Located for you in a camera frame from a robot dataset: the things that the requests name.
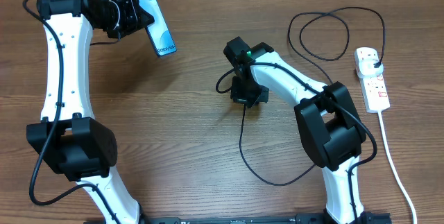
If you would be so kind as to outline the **blue Samsung Galaxy smartphone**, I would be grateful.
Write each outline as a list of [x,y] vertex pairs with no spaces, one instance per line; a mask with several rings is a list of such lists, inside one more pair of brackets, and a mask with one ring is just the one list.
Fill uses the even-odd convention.
[[163,57],[175,53],[176,44],[157,0],[139,0],[139,5],[154,18],[154,22],[146,27],[146,32],[157,56]]

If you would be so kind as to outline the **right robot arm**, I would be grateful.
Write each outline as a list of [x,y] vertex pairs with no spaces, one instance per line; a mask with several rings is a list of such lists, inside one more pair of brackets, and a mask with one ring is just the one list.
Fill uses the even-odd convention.
[[230,98],[248,109],[268,101],[275,92],[293,107],[302,147],[322,169],[329,223],[363,223],[364,207],[357,190],[361,145],[371,138],[361,122],[348,89],[340,82],[326,85],[288,65],[269,45],[248,46],[240,37],[223,50],[235,76]]

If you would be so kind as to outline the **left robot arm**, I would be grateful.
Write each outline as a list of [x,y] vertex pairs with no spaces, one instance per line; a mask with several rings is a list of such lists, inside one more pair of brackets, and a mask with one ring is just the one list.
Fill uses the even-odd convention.
[[139,0],[36,0],[32,16],[46,33],[48,51],[44,106],[26,128],[28,143],[57,174],[84,189],[105,223],[147,223],[142,206],[117,171],[114,133],[99,123],[89,96],[89,50],[95,29],[110,43],[154,21]]

